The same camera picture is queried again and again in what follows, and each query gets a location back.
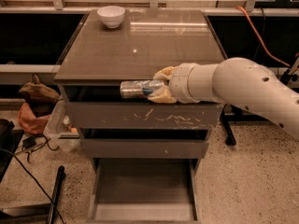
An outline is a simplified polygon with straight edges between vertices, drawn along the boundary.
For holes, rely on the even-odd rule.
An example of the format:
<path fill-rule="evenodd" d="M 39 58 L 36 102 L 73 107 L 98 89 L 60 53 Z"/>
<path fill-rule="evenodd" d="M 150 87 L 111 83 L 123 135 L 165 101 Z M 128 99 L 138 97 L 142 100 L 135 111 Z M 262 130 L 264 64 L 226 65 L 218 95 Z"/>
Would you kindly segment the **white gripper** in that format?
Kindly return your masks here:
<path fill-rule="evenodd" d="M 196 104 L 189 91 L 189 76 L 196 63 L 183 63 L 176 66 L 167 66 L 159 70 L 154 80 L 169 80 L 168 86 L 164 85 L 148 96 L 148 99 L 156 104 L 174 104 L 176 101 L 182 104 Z"/>

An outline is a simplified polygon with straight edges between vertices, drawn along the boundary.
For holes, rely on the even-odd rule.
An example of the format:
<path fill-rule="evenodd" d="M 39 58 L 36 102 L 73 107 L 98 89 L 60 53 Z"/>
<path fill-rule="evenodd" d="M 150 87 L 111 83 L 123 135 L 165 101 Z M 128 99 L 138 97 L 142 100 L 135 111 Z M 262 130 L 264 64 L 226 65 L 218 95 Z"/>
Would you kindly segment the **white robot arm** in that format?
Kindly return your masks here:
<path fill-rule="evenodd" d="M 234 105 L 275 123 L 299 139 L 299 93 L 281 83 L 268 68 L 251 60 L 183 63 L 166 67 L 153 78 L 164 83 L 148 96 L 154 103 Z"/>

